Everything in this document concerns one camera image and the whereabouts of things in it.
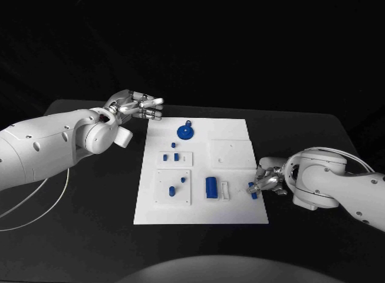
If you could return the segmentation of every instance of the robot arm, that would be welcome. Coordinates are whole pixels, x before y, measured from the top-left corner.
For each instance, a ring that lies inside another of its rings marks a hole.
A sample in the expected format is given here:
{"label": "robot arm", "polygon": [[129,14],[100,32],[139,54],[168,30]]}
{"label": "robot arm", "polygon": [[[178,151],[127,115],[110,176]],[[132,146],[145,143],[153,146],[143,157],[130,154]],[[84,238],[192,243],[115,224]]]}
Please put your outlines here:
{"label": "robot arm", "polygon": [[127,147],[133,134],[120,125],[132,117],[161,120],[161,112],[148,107],[164,108],[162,103],[162,98],[125,90],[103,108],[11,125],[0,131],[0,191],[55,176],[113,142]]}
{"label": "robot arm", "polygon": [[273,190],[282,195],[286,181],[296,205],[316,210],[342,204],[357,220],[385,231],[385,175],[351,175],[345,166],[342,155],[324,150],[305,150],[286,161],[266,157],[249,193]]}

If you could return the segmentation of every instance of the black table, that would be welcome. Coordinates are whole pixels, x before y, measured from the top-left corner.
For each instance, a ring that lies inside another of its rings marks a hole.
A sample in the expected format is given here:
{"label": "black table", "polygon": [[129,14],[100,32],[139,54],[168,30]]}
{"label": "black table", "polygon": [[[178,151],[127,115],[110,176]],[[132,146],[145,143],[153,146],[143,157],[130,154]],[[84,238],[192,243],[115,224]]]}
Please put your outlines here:
{"label": "black table", "polygon": [[[103,105],[58,100],[45,115]],[[257,160],[289,157],[312,146],[357,154],[332,115],[187,106],[165,106],[164,112],[168,117],[246,119]],[[385,233],[355,221],[342,207],[301,208],[292,194],[264,192],[269,225],[133,225],[148,120],[132,119],[126,127],[135,134],[127,149],[113,145],[87,157],[71,168],[55,209],[28,227],[0,233],[2,280],[115,282],[177,258],[244,255],[303,266],[345,282],[385,282]],[[65,172],[0,220],[0,229],[44,213],[64,182]],[[0,212],[38,185],[0,193]]]}

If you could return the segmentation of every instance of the black background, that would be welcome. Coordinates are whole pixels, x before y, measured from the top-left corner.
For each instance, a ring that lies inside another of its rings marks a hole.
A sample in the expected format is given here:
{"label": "black background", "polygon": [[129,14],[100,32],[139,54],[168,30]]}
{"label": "black background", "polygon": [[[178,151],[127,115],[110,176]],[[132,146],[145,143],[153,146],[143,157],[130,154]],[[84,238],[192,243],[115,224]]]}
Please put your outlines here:
{"label": "black background", "polygon": [[2,2],[0,129],[57,99],[123,89],[172,105],[334,114],[385,173],[385,4]]}

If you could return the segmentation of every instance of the white cable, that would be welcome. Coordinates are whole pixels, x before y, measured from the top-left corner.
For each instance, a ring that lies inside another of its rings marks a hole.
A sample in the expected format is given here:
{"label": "white cable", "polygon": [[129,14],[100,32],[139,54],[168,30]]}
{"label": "white cable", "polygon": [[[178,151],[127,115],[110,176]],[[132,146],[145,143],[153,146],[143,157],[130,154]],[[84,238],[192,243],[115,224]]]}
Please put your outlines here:
{"label": "white cable", "polygon": [[[3,216],[6,216],[6,214],[9,214],[9,213],[21,206],[21,204],[25,203],[25,201],[29,200],[29,198],[32,197],[32,195],[34,195],[34,194],[37,193],[37,191],[41,189],[41,187],[42,187],[42,185],[45,184],[47,180],[42,182],[41,186],[40,186],[38,189],[34,191],[34,193],[28,196],[28,198],[27,198],[6,213],[3,213],[3,214],[0,215],[0,218],[2,218]],[[65,191],[67,191],[68,181],[70,181],[70,168],[68,168],[67,183],[65,183],[64,191],[63,191],[63,194],[61,194],[61,196],[60,196],[57,202],[54,203],[52,207],[45,211],[45,213],[44,213],[40,217],[37,217],[32,221],[29,221],[29,223],[21,225],[21,226],[18,226],[18,227],[14,227],[14,228],[9,228],[9,229],[3,229],[3,230],[0,230],[0,232],[11,231],[11,230],[16,230],[16,229],[19,229],[19,228],[28,226],[31,223],[34,223],[37,220],[40,220],[40,219],[45,216],[45,214],[52,210],[52,208],[55,207],[55,205],[57,205],[58,202],[61,201],[63,195],[64,195],[64,193],[65,193]]]}
{"label": "white cable", "polygon": [[358,158],[357,156],[354,156],[351,153],[344,152],[342,150],[338,149],[331,149],[329,147],[311,147],[306,150],[327,150],[329,152],[335,152],[344,156],[347,156],[348,158],[354,159],[357,162],[360,162],[360,164],[364,166],[364,168],[367,169],[368,172],[376,172],[374,169],[371,168],[371,166],[365,163],[365,161],[363,161],[361,158]]}

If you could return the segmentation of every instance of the blue object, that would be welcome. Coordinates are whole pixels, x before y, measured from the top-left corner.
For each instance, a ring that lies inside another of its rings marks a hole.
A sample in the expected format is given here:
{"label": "blue object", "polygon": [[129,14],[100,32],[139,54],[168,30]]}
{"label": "blue object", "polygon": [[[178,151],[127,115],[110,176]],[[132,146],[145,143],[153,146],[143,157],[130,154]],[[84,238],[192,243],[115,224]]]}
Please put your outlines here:
{"label": "blue object", "polygon": [[185,126],[181,126],[178,128],[178,137],[182,140],[189,140],[194,137],[194,129],[191,127],[191,121],[188,120],[185,123]]}
{"label": "blue object", "polygon": [[252,193],[252,198],[253,199],[257,199],[259,198],[259,194],[257,193]]}
{"label": "blue object", "polygon": [[207,178],[207,199],[218,198],[218,187],[217,187],[217,178]]}
{"label": "blue object", "polygon": [[169,187],[169,196],[175,196],[175,187]]}

